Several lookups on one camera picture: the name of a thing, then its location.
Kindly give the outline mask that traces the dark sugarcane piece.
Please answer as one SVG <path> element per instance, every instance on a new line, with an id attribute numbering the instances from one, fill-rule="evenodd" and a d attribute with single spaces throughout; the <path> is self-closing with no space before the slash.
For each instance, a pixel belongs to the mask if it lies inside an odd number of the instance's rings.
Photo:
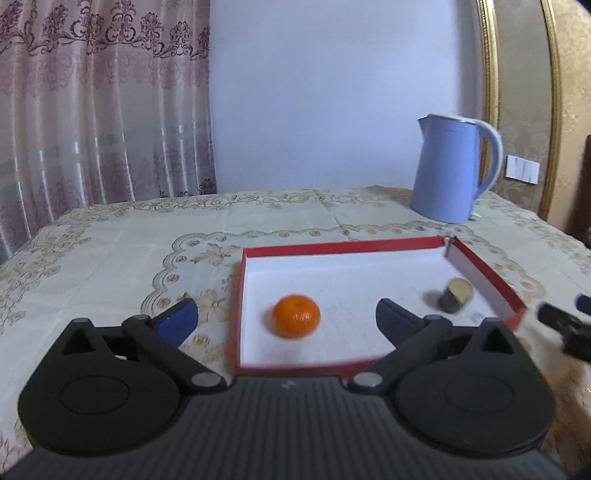
<path id="1" fill-rule="evenodd" d="M 463 278 L 453 278 L 438 299 L 438 305 L 446 313 L 457 313 L 471 302 L 474 296 L 472 284 Z"/>

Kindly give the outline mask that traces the wooden headboard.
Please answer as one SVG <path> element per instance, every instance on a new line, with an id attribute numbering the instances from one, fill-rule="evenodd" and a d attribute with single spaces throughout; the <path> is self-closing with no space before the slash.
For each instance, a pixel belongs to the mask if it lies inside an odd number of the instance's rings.
<path id="1" fill-rule="evenodd" d="M 580 177 L 570 214 L 568 233 L 590 247 L 591 136 L 585 141 Z"/>

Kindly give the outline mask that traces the beige embroidered tablecloth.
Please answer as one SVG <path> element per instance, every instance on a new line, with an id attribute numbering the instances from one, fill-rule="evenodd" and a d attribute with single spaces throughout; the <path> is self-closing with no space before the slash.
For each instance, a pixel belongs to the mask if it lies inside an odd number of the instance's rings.
<path id="1" fill-rule="evenodd" d="M 184 297 L 200 324 L 184 351 L 233 372 L 235 296 L 242 249 L 449 235 L 460 238 L 530 310 L 573 311 L 590 290 L 590 252 L 500 196 L 477 202 L 473 220 L 447 226 L 413 212 L 407 190 L 254 191 L 93 205 L 73 210 L 1 267 L 1 466 L 30 450 L 17 399 L 70 320 L 117 325 Z"/>

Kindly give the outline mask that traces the red shallow cardboard tray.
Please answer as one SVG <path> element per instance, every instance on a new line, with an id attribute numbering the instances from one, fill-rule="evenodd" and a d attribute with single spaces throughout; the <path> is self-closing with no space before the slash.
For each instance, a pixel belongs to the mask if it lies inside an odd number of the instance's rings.
<path id="1" fill-rule="evenodd" d="M 393 351 L 376 323 L 389 298 L 423 317 L 437 314 L 438 298 L 455 278 L 473 298 L 451 315 L 477 326 L 487 317 L 516 330 L 527 307 L 492 267 L 456 237 L 417 237 L 246 248 L 238 292 L 235 372 L 238 375 L 349 377 Z M 280 337 L 274 306 L 288 295 L 311 298 L 321 322 L 301 339 Z"/>

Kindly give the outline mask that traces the orange tangerine in tray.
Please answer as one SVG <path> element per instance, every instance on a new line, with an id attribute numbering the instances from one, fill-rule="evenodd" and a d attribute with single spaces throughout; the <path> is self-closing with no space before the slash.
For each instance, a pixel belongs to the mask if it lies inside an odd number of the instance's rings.
<path id="1" fill-rule="evenodd" d="M 287 339 L 300 339 L 311 335 L 321 322 L 321 309 L 304 295 L 288 295 L 273 307 L 273 325 L 276 333 Z"/>

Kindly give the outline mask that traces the blue electric kettle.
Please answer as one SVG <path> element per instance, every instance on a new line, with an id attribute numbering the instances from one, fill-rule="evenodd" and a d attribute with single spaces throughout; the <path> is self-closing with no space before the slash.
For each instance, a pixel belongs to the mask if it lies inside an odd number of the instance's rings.
<path id="1" fill-rule="evenodd" d="M 419 119 L 423 145 L 410 208 L 448 224 L 467 222 L 476 200 L 496 183 L 504 149 L 489 123 L 460 116 L 429 114 Z M 480 181 L 481 141 L 492 152 L 489 176 Z"/>

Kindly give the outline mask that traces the pink floral curtain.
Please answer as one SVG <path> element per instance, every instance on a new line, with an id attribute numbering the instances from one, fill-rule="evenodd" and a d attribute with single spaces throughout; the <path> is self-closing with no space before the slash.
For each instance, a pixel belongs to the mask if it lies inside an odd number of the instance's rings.
<path id="1" fill-rule="evenodd" d="M 93 204 L 212 194 L 205 1 L 1 5 L 1 256 Z"/>

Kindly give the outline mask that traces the white wall switch panel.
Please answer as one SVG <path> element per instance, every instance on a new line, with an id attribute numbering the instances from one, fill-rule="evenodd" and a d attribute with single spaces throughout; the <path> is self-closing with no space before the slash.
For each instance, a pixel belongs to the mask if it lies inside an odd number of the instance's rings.
<path id="1" fill-rule="evenodd" d="M 515 155 L 508 155 L 505 176 L 508 179 L 537 185 L 540 180 L 540 163 Z"/>

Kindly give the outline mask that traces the gold arched frame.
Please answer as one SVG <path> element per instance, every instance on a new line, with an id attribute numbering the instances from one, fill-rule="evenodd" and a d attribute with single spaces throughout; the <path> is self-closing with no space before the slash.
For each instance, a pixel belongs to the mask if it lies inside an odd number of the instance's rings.
<path id="1" fill-rule="evenodd" d="M 483 119 L 503 140 L 492 191 L 547 219 L 562 133 L 562 83 L 550 1 L 478 1 L 483 61 Z M 537 185 L 505 176 L 508 155 L 540 163 Z"/>

